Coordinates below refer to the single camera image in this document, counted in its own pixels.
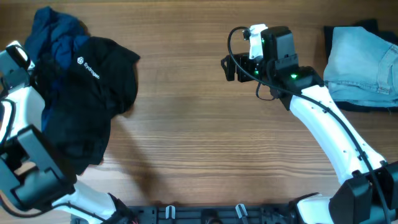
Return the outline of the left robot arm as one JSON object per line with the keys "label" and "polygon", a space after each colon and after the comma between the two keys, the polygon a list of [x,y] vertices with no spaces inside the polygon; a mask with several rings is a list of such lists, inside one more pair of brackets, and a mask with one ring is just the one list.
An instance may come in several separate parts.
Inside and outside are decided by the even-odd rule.
{"label": "left robot arm", "polygon": [[19,218],[61,210],[87,223],[136,223],[120,199],[77,180],[41,133],[45,101],[31,84],[33,67],[16,40],[1,52],[2,208]]}

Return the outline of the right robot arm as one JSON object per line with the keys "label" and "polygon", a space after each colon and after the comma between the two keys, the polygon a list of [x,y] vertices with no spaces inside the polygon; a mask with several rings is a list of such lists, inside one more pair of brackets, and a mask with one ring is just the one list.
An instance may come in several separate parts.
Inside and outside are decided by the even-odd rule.
{"label": "right robot arm", "polygon": [[370,147],[333,101],[319,74],[301,66],[286,26],[240,27],[249,51],[229,52],[221,61],[226,79],[267,86],[272,99],[310,131],[340,183],[332,196],[312,193],[285,208],[262,210],[271,223],[391,223],[397,220],[397,164]]}

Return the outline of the black polo shirt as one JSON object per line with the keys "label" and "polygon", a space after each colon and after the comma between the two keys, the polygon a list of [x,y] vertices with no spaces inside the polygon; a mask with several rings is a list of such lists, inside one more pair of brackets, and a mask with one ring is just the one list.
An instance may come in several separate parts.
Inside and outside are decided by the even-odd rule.
{"label": "black polo shirt", "polygon": [[42,132],[76,175],[102,162],[111,120],[133,106],[139,60],[111,39],[90,37],[67,68],[49,54],[37,61],[34,78],[45,100]]}

